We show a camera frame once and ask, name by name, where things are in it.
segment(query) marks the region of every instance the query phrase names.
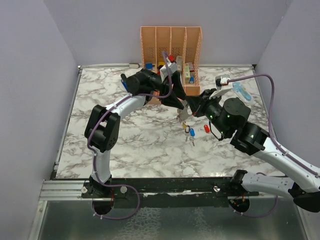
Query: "blue cap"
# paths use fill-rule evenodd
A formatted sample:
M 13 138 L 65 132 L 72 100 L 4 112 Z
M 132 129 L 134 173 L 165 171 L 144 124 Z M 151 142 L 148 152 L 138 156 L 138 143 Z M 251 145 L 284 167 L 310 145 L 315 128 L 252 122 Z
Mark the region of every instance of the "blue cap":
M 146 64 L 145 64 L 145 68 L 146 69 L 148 69 L 148 70 L 152 70 L 152 62 L 147 62 Z
M 190 136 L 194 137 L 195 135 L 195 130 L 193 128 L 190 128 Z

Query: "wire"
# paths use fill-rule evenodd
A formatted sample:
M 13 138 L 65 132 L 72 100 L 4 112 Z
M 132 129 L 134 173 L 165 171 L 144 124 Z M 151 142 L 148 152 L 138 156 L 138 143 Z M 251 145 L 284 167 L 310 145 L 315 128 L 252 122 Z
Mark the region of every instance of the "wire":
M 256 173 L 257 175 L 258 174 L 261 174 L 261 175 L 264 175 L 266 176 L 263 172 L 257 172 Z M 239 212 L 237 210 L 235 210 L 229 203 L 229 207 L 233 210 L 233 212 L 235 212 L 236 214 L 239 214 L 241 216 L 244 216 L 244 217 L 248 217 L 248 218 L 264 218 L 264 217 L 267 217 L 269 216 L 270 214 L 273 214 L 275 212 L 275 210 L 277 209 L 277 206 L 278 206 L 278 203 L 279 203 L 279 197 L 278 196 L 275 196 L 275 203 L 273 205 L 273 207 L 271 208 L 270 211 L 266 212 L 266 213 L 263 213 L 263 214 L 260 214 L 260 215 L 251 215 L 251 214 L 247 214 L 247 213 L 243 213 L 243 212 Z
M 138 96 L 150 96 L 150 97 L 155 97 L 155 98 L 159 98 L 159 99 L 163 99 L 163 98 L 167 98 L 170 96 L 170 94 L 172 93 L 172 79 L 171 79 L 171 72 L 170 72 L 170 68 L 168 66 L 168 61 L 167 61 L 167 58 L 166 56 L 168 56 L 168 54 L 163 51 L 162 52 L 162 56 L 163 56 L 163 60 L 164 60 L 164 63 L 165 63 L 165 67 L 166 67 L 166 71 L 168 73 L 168 78 L 169 78 L 169 92 L 167 95 L 165 96 L 158 96 L 158 95 L 152 95 L 152 94 L 147 94 L 147 93 L 141 93 L 141 94 L 138 94 Z M 126 184 L 115 184 L 115 185 L 112 185 L 112 184 L 105 184 L 104 182 L 101 181 L 99 175 L 98 175 L 98 171 L 97 171 L 97 151 L 90 145 L 91 144 L 91 140 L 94 136 L 94 133 L 95 131 L 97 130 L 97 128 L 99 127 L 100 123 L 105 119 L 105 117 L 112 111 L 114 110 L 117 106 L 119 106 L 120 104 L 122 104 L 123 102 L 125 102 L 126 100 L 132 98 L 131 95 L 128 95 L 126 96 L 125 98 L 121 99 L 119 102 L 115 103 L 112 107 L 110 107 L 103 115 L 102 117 L 98 120 L 98 122 L 96 123 L 96 125 L 94 126 L 94 128 L 92 129 L 92 132 L 88 138 L 88 142 L 86 144 L 86 146 L 88 147 L 88 149 L 90 149 L 91 151 L 93 151 L 93 172 L 94 172 L 94 175 L 96 177 L 96 180 L 98 181 L 99 184 L 101 184 L 102 186 L 104 187 L 108 187 L 108 188 L 117 188 L 117 187 L 127 187 L 127 188 L 130 188 L 132 189 L 135 193 L 136 193 L 136 196 L 137 196 L 137 206 L 136 208 L 134 209 L 134 211 L 126 216 L 122 216 L 122 217 L 113 217 L 113 216 L 105 216 L 105 215 L 100 215 L 100 214 L 97 214 L 96 211 L 95 211 L 95 206 L 94 204 L 92 203 L 92 210 L 94 211 L 94 215 L 100 217 L 100 218 L 104 218 L 104 219 L 111 219 L 111 220 L 123 220 L 123 219 L 128 219 L 130 217 L 132 217 L 134 214 L 137 213 L 137 211 L 139 210 L 139 207 L 140 207 L 140 196 L 139 196 L 139 192 L 136 188 L 134 188 L 133 186 L 131 185 L 126 185 Z
M 168 53 L 166 53 L 165 51 L 162 51 L 162 57 L 164 60 L 164 64 L 165 64 L 165 68 L 166 68 L 166 72 L 168 73 L 168 78 L 169 78 L 169 92 L 167 93 L 167 95 L 164 96 L 158 96 L 158 95 L 153 95 L 153 94 L 149 94 L 149 93 L 140 93 L 138 94 L 138 96 L 148 96 L 148 97 L 155 97 L 158 99 L 165 99 L 167 97 L 169 97 L 172 93 L 172 78 L 171 78 L 171 69 L 168 66 L 168 61 L 167 61 L 167 57 Z
M 286 150 L 282 149 L 281 146 L 276 141 L 274 135 L 273 135 L 273 131 L 272 131 L 273 112 L 272 112 L 272 109 L 273 109 L 274 97 L 275 97 L 275 82 L 274 82 L 273 78 L 269 74 L 263 74 L 262 73 L 262 74 L 254 74 L 254 75 L 250 75 L 250 76 L 244 76 L 244 77 L 235 78 L 235 79 L 229 79 L 227 81 L 227 83 L 238 82 L 238 81 L 251 79 L 251 78 L 256 78 L 256 77 L 267 77 L 270 80 L 270 83 L 271 83 L 271 98 L 270 98 L 269 116 L 268 116 L 268 129 L 269 129 L 269 135 L 270 135 L 271 141 L 280 150 L 280 152 L 282 152 L 283 156 L 287 156 L 289 159 L 291 159 L 293 162 L 295 162 L 297 165 L 299 165 L 303 169 L 307 170 L 309 173 L 311 173 L 311 174 L 313 174 L 315 176 L 318 176 L 318 173 L 316 171 L 310 169 L 309 167 L 307 167 L 306 165 L 301 163 L 299 160 L 297 160 L 295 157 L 290 155 Z
M 209 128 L 210 128 L 210 132 L 213 134 L 213 136 L 218 139 L 218 141 L 222 141 L 224 139 L 224 136 L 221 135 L 221 138 L 218 138 L 217 135 L 214 134 L 214 132 L 211 130 L 211 122 L 209 120 Z

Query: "small keychain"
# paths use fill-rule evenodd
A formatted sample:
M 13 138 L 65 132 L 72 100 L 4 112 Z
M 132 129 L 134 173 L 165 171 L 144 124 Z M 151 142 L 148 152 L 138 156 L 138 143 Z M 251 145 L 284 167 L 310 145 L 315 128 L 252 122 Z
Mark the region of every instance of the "small keychain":
M 190 135 L 190 126 L 187 125 L 184 129 L 185 141 L 188 141 L 188 137 Z
M 190 128 L 190 141 L 192 142 L 192 145 L 195 146 L 195 131 L 193 128 Z
M 183 129 L 186 129 L 186 128 L 187 128 L 187 126 L 188 126 L 188 125 L 187 125 L 185 122 L 183 122 L 183 123 L 182 123 L 182 127 L 183 127 Z

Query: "blue object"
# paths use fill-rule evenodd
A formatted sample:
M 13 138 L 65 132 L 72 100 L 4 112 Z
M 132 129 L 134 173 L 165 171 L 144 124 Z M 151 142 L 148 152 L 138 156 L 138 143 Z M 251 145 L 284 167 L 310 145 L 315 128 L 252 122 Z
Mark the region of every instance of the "blue object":
M 241 85 L 239 82 L 234 82 L 233 83 L 233 91 L 240 93 L 245 100 L 251 101 L 252 97 L 251 95 L 246 91 L 245 87 Z
M 145 64 L 145 68 L 148 69 L 148 70 L 152 70 L 152 62 L 147 62 Z
M 195 135 L 195 130 L 193 128 L 190 128 L 190 136 L 194 137 Z
M 127 83 L 123 79 L 121 79 L 121 83 L 124 86 L 125 90 L 128 92 Z

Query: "red object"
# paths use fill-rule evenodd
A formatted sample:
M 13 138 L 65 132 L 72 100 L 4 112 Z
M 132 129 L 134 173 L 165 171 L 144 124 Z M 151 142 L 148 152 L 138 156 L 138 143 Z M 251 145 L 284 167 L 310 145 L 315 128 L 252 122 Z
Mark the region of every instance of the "red object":
M 170 62 L 173 62 L 175 60 L 174 56 L 172 56 L 172 55 L 169 55 L 168 59 L 169 59 Z
M 204 125 L 204 130 L 207 134 L 210 133 L 210 128 L 208 125 Z

